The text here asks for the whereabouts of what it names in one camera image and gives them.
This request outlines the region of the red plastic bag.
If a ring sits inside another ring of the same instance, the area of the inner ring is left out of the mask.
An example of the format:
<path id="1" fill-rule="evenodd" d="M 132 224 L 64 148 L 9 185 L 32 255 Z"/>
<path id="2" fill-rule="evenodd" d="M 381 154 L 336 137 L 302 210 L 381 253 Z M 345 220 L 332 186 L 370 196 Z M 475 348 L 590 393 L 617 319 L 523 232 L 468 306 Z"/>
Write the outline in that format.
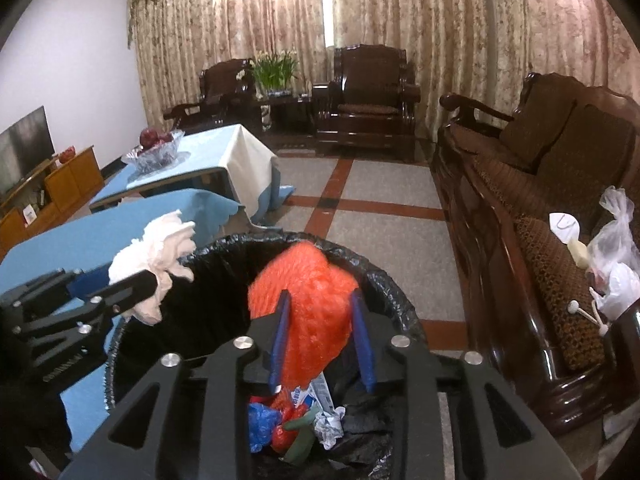
<path id="1" fill-rule="evenodd" d="M 283 425 L 292 419 L 302 417 L 303 414 L 308 411 L 308 406 L 302 404 L 296 408 L 292 403 L 291 393 L 288 391 L 288 389 L 282 389 L 275 396 L 251 396 L 250 403 L 252 402 L 267 405 L 270 408 L 274 408 L 275 410 L 279 410 L 281 412 L 282 422 L 273 431 L 272 441 L 267 446 L 270 446 L 270 448 L 272 448 L 273 451 L 277 454 L 284 455 L 297 437 L 297 432 L 286 431 L 283 429 Z"/>

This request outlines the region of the dark wooden side table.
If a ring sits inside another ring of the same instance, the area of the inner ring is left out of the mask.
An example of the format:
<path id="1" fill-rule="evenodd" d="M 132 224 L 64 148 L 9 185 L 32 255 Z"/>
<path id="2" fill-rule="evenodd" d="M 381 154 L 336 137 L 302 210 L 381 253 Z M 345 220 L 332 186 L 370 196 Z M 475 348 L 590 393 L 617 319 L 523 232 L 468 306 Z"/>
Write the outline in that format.
<path id="1" fill-rule="evenodd" d="M 316 133 L 314 102 L 308 93 L 299 96 L 270 96 L 254 101 L 260 111 L 262 132 L 272 134 Z"/>

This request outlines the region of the white paper cup on sofa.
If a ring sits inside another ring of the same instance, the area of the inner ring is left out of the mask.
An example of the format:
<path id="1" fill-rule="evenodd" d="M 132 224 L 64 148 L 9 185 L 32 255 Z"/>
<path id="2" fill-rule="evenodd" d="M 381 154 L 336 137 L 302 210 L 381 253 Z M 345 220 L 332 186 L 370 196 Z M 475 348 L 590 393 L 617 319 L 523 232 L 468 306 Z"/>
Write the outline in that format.
<path id="1" fill-rule="evenodd" d="M 562 244 L 567 245 L 580 237 L 580 224 L 571 214 L 553 211 L 548 215 L 548 220 L 550 231 Z"/>

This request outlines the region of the green potted plant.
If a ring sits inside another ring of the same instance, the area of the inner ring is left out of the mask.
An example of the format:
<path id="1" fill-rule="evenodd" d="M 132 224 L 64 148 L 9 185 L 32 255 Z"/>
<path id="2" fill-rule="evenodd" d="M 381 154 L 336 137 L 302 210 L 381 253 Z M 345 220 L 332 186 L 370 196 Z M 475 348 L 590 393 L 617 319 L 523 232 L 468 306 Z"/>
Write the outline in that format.
<path id="1" fill-rule="evenodd" d="M 256 58 L 250 58 L 247 66 L 236 75 L 236 79 L 250 78 L 263 98 L 282 98 L 292 96 L 297 69 L 295 50 L 264 51 L 258 52 Z"/>

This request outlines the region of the black bin with liner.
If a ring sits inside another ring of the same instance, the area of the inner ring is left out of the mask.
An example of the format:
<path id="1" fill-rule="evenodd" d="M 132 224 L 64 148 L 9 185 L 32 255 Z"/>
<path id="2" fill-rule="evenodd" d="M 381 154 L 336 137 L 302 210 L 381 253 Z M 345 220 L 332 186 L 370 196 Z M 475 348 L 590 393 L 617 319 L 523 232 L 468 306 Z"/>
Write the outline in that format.
<path id="1" fill-rule="evenodd" d="M 177 280 L 160 305 L 154 326 L 135 318 L 119 322 L 108 352 L 105 397 L 109 408 L 137 385 L 168 352 L 194 365 L 250 326 L 250 284 L 271 260 L 298 242 L 309 242 L 338 268 L 356 278 L 367 307 L 392 321 L 395 330 L 424 341 L 416 309 L 394 280 L 366 258 L 340 245 L 303 233 L 234 234 L 216 240 L 184 264 L 193 281 Z M 326 451 L 316 443 L 299 466 L 271 448 L 248 454 L 256 479 L 388 479 L 397 444 L 394 432 L 405 402 L 393 391 L 371 396 L 360 380 L 353 344 L 324 371 L 333 401 L 346 410 L 345 434 Z"/>

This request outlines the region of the blue toothpaste box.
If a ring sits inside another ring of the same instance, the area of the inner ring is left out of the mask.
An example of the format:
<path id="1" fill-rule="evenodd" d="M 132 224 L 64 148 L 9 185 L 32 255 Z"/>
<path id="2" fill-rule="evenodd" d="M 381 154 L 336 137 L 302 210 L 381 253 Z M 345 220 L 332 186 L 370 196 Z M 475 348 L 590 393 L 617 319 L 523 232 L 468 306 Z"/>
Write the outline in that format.
<path id="1" fill-rule="evenodd" d="M 322 412 L 335 412 L 329 384 L 323 373 L 314 378 L 306 389 L 296 387 L 291 393 L 291 400 L 296 408 L 302 404 L 307 405 L 308 408 L 318 404 Z"/>

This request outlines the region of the wooden TV cabinet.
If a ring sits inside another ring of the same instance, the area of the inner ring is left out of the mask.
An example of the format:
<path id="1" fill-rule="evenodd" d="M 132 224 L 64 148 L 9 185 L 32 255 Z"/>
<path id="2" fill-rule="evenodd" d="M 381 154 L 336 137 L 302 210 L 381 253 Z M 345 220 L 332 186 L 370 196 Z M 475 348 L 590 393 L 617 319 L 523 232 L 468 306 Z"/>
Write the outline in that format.
<path id="1" fill-rule="evenodd" d="M 1 258 L 16 245 L 73 217 L 104 187 L 92 146 L 64 164 L 42 162 L 1 200 Z"/>

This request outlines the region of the dark wooden sofa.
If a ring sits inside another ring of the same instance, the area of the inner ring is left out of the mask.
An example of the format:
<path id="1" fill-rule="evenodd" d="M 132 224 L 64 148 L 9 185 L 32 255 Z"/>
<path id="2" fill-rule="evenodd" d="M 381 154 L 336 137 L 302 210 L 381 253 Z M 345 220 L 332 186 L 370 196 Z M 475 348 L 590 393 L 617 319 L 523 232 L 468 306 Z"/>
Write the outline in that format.
<path id="1" fill-rule="evenodd" d="M 570 214 L 589 242 L 610 220 L 610 186 L 639 195 L 639 105 L 605 87 L 529 74 L 512 114 L 448 93 L 432 163 L 460 271 L 469 341 L 544 426 L 567 434 L 631 396 L 588 309 L 591 286 L 552 233 Z"/>

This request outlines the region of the glass fruit bowl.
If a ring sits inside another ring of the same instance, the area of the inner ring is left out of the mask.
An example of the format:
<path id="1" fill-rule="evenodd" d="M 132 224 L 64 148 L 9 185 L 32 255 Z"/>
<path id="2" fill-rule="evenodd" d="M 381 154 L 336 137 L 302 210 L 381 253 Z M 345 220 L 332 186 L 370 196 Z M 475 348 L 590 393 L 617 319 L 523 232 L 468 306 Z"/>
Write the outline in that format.
<path id="1" fill-rule="evenodd" d="M 137 146 L 120 160 L 130 166 L 137 174 L 150 174 L 173 165 L 179 158 L 179 146 L 184 137 L 182 130 L 174 130 L 166 134 L 167 141 L 146 150 L 142 145 Z"/>

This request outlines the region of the floral beige curtains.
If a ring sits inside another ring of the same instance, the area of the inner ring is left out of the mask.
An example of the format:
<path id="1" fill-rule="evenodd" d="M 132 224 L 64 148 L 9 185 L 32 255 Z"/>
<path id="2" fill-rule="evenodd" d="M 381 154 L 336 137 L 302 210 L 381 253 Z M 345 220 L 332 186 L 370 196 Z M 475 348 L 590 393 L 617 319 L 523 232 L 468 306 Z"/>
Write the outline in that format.
<path id="1" fill-rule="evenodd" d="M 291 50 L 295 87 L 330 76 L 336 49 L 404 49 L 416 69 L 418 130 L 432 136 L 449 91 L 498 110 L 530 72 L 639 93 L 639 51 L 606 0 L 128 0 L 142 102 L 153 126 L 198 96 L 198 73 L 230 58 Z"/>

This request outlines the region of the orange foam fruit net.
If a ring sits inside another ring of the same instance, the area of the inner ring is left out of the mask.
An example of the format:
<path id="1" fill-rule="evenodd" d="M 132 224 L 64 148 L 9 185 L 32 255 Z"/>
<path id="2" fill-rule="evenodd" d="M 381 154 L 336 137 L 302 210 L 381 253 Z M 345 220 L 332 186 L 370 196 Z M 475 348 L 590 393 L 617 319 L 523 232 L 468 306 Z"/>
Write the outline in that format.
<path id="1" fill-rule="evenodd" d="M 306 388 L 337 358 L 352 333 L 352 274 L 329 263 L 314 244 L 298 242 L 267 264 L 248 289 L 251 318 L 276 312 L 281 292 L 291 296 L 281 385 Z"/>

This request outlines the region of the red ornament on cabinet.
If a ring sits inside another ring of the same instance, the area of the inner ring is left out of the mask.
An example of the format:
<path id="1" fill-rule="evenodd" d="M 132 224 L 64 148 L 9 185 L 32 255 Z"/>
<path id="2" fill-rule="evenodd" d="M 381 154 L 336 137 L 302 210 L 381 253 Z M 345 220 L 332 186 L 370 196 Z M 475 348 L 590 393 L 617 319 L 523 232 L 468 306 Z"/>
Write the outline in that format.
<path id="1" fill-rule="evenodd" d="M 66 148 L 66 150 L 62 151 L 58 155 L 58 161 L 60 162 L 61 165 L 64 165 L 66 164 L 66 162 L 69 162 L 70 160 L 72 160 L 75 156 L 76 156 L 76 148 L 74 148 L 73 146 L 70 146 L 69 148 Z"/>

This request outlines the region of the blue cloth coffee table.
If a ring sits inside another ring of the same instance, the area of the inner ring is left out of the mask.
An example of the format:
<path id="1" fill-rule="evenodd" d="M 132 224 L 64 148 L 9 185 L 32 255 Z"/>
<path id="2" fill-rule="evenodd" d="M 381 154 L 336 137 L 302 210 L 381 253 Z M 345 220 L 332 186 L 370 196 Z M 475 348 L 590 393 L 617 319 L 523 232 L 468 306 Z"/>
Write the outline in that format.
<path id="1" fill-rule="evenodd" d="M 240 124 L 182 138 L 177 158 L 168 166 L 142 174 L 128 165 L 93 197 L 93 212 L 113 207 L 132 194 L 157 195 L 197 188 L 241 204 L 258 222 L 280 208 L 295 188 L 281 183 L 277 155 Z"/>

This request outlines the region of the blue plastic bag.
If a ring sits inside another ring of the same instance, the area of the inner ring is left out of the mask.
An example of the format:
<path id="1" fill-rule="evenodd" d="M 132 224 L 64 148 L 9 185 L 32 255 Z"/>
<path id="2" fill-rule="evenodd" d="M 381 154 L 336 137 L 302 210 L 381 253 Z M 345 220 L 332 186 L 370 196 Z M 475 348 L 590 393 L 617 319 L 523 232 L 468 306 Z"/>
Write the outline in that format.
<path id="1" fill-rule="evenodd" d="M 282 414 L 267 405 L 252 402 L 248 404 L 247 416 L 250 452 L 259 453 L 271 443 L 273 431 L 282 422 Z"/>

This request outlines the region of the white tissue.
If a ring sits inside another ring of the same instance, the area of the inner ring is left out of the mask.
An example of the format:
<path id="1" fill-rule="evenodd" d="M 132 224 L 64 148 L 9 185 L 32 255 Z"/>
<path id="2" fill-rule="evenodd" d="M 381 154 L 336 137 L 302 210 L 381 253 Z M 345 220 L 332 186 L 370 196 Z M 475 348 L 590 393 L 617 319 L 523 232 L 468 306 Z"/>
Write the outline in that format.
<path id="1" fill-rule="evenodd" d="M 149 222 L 141 238 L 133 238 L 127 247 L 115 255 L 108 268 L 108 284 L 121 282 L 140 271 L 149 271 L 156 279 L 152 295 L 123 310 L 125 318 L 134 316 L 149 326 L 162 320 L 160 304 L 171 290 L 172 279 L 194 281 L 193 271 L 179 261 L 194 252 L 194 234 L 195 222 L 183 221 L 181 210 L 176 209 Z"/>

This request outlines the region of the green rubber glove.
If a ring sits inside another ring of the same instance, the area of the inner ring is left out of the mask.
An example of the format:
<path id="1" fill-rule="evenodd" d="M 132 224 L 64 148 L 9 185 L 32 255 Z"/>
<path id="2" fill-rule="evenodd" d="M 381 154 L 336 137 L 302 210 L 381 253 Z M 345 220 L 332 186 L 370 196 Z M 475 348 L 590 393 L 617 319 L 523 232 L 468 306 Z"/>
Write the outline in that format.
<path id="1" fill-rule="evenodd" d="M 282 458 L 285 463 L 300 466 L 306 460 L 316 440 L 314 420 L 320 412 L 320 404 L 312 404 L 302 417 L 292 419 L 283 425 L 284 430 L 297 432 L 297 437 Z"/>

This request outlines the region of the clear plastic bag on sofa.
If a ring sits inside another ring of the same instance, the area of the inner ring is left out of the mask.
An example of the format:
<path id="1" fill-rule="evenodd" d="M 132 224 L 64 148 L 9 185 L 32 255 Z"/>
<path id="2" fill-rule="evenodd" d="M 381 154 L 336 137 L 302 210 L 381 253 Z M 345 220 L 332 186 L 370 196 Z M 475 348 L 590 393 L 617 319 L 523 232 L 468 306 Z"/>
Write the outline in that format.
<path id="1" fill-rule="evenodd" d="M 634 203 L 623 188 L 609 186 L 599 204 L 613 220 L 587 246 L 597 283 L 590 292 L 598 310 L 613 322 L 639 299 L 639 249 L 630 228 Z"/>

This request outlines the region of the flat screen television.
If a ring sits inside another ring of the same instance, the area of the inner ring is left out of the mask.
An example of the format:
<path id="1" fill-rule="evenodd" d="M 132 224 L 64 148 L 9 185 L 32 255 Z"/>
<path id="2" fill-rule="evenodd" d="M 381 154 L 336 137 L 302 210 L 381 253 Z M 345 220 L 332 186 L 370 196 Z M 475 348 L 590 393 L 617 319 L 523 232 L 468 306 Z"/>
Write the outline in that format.
<path id="1" fill-rule="evenodd" d="M 40 106 L 1 133 L 1 195 L 13 190 L 53 154 L 46 110 Z"/>

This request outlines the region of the red apples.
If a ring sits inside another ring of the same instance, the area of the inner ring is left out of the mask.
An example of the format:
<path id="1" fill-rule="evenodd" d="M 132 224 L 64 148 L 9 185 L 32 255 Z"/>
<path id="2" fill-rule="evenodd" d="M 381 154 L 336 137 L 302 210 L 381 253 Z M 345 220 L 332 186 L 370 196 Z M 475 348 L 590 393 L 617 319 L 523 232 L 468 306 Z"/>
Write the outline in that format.
<path id="1" fill-rule="evenodd" d="M 147 152 L 158 146 L 170 143 L 173 140 L 174 135 L 171 132 L 163 132 L 151 127 L 143 129 L 139 136 L 142 152 Z"/>

